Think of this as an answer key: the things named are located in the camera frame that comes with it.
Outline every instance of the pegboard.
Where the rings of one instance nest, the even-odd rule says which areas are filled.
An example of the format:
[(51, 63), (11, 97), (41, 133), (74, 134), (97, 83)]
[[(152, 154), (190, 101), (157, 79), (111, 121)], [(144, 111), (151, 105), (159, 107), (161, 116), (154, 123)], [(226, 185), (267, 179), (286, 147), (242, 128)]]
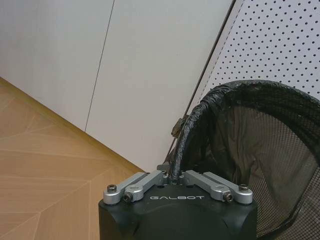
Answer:
[(280, 82), (320, 99), (320, 0), (238, 1), (195, 100), (217, 85), (254, 79)]

